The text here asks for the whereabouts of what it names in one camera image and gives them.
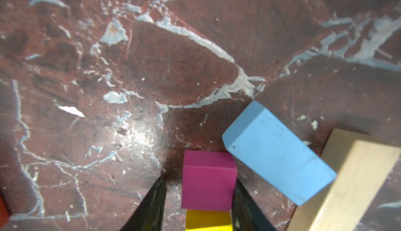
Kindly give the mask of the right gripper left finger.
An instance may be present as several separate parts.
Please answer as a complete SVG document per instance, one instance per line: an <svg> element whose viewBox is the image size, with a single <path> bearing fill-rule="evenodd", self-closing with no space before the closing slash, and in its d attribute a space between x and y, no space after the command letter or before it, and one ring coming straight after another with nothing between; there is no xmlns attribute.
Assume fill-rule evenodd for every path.
<svg viewBox="0 0 401 231"><path fill-rule="evenodd" d="M166 180L159 177L121 231L161 231L166 193Z"/></svg>

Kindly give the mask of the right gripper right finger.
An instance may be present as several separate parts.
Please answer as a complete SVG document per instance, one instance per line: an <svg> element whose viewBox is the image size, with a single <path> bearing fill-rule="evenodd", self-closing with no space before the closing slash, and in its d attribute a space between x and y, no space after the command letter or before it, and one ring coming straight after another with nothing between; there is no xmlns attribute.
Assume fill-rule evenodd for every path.
<svg viewBox="0 0 401 231"><path fill-rule="evenodd" d="M276 231L238 178L231 215L234 231Z"/></svg>

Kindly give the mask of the yellow block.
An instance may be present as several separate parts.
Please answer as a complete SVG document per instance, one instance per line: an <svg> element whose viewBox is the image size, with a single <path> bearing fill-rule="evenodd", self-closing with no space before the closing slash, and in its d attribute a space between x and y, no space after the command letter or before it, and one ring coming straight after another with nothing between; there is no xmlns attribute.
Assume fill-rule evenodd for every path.
<svg viewBox="0 0 401 231"><path fill-rule="evenodd" d="M230 212L187 210L186 231L233 231Z"/></svg>

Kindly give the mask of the magenta small cube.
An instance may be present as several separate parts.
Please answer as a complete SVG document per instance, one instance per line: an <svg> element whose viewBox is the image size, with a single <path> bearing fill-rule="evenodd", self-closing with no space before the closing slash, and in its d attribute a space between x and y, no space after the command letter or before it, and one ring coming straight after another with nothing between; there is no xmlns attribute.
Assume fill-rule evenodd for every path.
<svg viewBox="0 0 401 231"><path fill-rule="evenodd" d="M229 211L237 172L236 162L228 152L185 151L181 207L189 210Z"/></svg>

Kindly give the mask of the red block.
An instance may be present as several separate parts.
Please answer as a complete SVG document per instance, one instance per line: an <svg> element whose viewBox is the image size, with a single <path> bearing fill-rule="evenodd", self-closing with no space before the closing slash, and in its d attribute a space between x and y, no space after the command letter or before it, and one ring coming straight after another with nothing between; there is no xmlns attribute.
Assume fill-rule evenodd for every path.
<svg viewBox="0 0 401 231"><path fill-rule="evenodd" d="M3 196L0 196L0 229L2 229L9 222L9 219L10 212L3 199Z"/></svg>

